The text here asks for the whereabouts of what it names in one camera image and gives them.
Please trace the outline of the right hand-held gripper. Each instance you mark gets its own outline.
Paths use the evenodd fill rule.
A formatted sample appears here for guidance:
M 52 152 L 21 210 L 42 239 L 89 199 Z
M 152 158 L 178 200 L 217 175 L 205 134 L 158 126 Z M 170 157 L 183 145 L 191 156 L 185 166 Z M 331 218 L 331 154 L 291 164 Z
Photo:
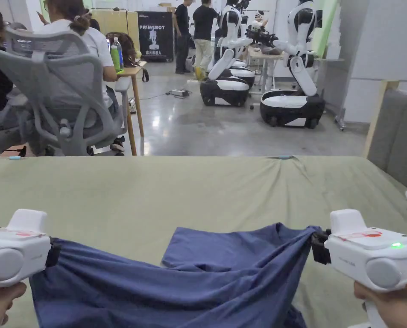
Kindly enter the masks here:
M 331 228 L 311 237 L 314 260 L 378 292 L 407 288 L 407 234 L 368 227 L 356 209 L 330 214 Z M 373 302 L 363 300 L 368 319 L 358 328 L 388 328 Z

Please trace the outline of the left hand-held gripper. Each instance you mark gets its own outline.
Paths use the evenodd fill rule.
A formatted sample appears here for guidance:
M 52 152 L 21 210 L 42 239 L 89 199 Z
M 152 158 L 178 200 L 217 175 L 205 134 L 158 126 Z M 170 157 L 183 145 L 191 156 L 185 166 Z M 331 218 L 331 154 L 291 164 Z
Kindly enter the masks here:
M 18 209 L 0 227 L 0 287 L 13 286 L 58 263 L 61 247 L 46 230 L 47 214 Z

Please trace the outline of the person's right hand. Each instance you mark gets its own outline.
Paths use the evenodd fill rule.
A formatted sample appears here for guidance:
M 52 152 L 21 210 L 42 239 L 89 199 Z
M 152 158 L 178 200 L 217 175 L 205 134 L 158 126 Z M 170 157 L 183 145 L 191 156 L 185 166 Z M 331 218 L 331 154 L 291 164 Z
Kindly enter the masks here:
M 354 296 L 373 302 L 387 327 L 407 328 L 407 288 L 378 293 L 355 281 Z

